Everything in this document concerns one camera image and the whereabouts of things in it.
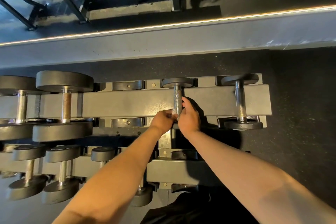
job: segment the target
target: dumbbell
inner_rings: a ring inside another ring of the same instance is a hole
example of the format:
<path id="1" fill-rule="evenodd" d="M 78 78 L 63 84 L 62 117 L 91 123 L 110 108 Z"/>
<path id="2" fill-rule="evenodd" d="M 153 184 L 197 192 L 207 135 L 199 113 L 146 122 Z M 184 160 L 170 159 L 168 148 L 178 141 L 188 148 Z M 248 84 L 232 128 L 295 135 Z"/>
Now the dumbbell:
<path id="1" fill-rule="evenodd" d="M 17 96 L 16 119 L 14 123 L 0 123 L 0 141 L 31 138 L 35 122 L 27 122 L 28 95 L 48 94 L 38 90 L 36 79 L 24 76 L 0 76 L 0 95 Z"/>
<path id="2" fill-rule="evenodd" d="M 91 160 L 98 161 L 99 168 L 102 168 L 107 161 L 114 158 L 116 150 L 112 147 L 96 147 L 91 151 Z"/>
<path id="3" fill-rule="evenodd" d="M 67 178 L 68 160 L 81 155 L 79 145 L 57 146 L 46 151 L 46 162 L 60 162 L 58 181 L 48 184 L 42 192 L 44 204 L 56 204 L 72 198 L 79 190 L 79 179 Z"/>
<path id="4" fill-rule="evenodd" d="M 36 75 L 36 88 L 62 94 L 59 123 L 34 126 L 33 141 L 50 142 L 82 138 L 92 135 L 92 122 L 71 122 L 71 94 L 93 91 L 93 78 L 74 72 L 41 71 Z"/>
<path id="5" fill-rule="evenodd" d="M 45 175 L 33 175 L 34 162 L 45 156 L 44 145 L 21 145 L 13 150 L 14 161 L 27 161 L 26 174 L 23 179 L 12 182 L 7 189 L 7 199 L 20 200 L 40 193 L 48 178 Z"/>
<path id="6" fill-rule="evenodd" d="M 221 79 L 221 86 L 233 86 L 236 96 L 237 120 L 225 121 L 224 127 L 236 130 L 262 129 L 260 121 L 247 120 L 244 85 L 258 82 L 257 74 L 239 74 L 225 76 Z"/>
<path id="7" fill-rule="evenodd" d="M 183 108 L 182 88 L 192 87 L 194 85 L 194 79 L 185 77 L 163 79 L 161 85 L 163 88 L 174 88 L 174 109 L 178 115 L 178 120 Z"/>
<path id="8" fill-rule="evenodd" d="M 139 187 L 135 193 L 131 206 L 145 206 L 148 205 L 153 199 L 152 186 L 145 186 L 144 177 L 142 177 Z"/>

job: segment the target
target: person's left arm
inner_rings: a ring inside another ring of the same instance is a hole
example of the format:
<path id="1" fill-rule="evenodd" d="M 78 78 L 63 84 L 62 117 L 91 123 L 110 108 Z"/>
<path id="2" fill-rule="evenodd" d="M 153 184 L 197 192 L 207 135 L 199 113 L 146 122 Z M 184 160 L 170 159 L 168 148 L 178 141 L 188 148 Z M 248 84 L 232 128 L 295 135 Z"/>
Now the person's left arm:
<path id="1" fill-rule="evenodd" d="M 118 223 L 134 197 L 153 149 L 176 117 L 158 112 L 150 127 L 80 189 L 53 224 Z"/>

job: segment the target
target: hand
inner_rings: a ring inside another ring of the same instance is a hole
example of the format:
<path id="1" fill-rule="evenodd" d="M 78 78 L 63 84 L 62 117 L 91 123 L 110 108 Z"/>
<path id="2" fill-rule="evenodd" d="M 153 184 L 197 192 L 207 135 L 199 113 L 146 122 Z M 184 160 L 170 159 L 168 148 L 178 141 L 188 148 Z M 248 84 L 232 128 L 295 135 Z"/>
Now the hand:
<path id="1" fill-rule="evenodd" d="M 171 129 L 173 123 L 177 120 L 177 114 L 172 114 L 173 110 L 164 110 L 158 112 L 150 124 L 150 128 L 157 128 L 161 135 Z"/>
<path id="2" fill-rule="evenodd" d="M 182 110 L 182 113 L 178 119 L 178 128 L 188 139 L 188 136 L 192 132 L 200 130 L 201 120 L 200 116 L 198 115 L 198 111 L 195 110 L 190 101 L 185 97 L 182 97 L 182 100 L 182 106 L 184 109 Z"/>

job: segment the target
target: person's right arm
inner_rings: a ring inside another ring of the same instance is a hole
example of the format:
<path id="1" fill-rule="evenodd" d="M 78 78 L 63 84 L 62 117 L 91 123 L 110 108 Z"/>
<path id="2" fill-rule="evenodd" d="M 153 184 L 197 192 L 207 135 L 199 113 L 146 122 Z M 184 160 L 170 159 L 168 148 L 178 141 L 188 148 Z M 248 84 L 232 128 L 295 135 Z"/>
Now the person's right arm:
<path id="1" fill-rule="evenodd" d="M 260 223 L 336 223 L 336 210 L 289 174 L 200 131 L 185 97 L 178 126 L 221 182 Z"/>

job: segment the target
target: forearm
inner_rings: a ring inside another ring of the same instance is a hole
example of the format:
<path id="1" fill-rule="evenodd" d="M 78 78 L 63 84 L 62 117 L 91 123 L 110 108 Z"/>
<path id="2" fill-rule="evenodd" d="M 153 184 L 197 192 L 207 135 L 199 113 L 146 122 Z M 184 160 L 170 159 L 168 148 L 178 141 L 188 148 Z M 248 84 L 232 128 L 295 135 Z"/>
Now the forearm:
<path id="1" fill-rule="evenodd" d="M 144 132 L 87 181 L 54 223 L 61 223 L 69 214 L 96 222 L 117 222 L 136 193 L 160 137 L 156 128 Z"/>
<path id="2" fill-rule="evenodd" d="M 187 135 L 187 139 L 259 222 L 330 223 L 335 220 L 334 209 L 281 169 L 199 131 Z"/>

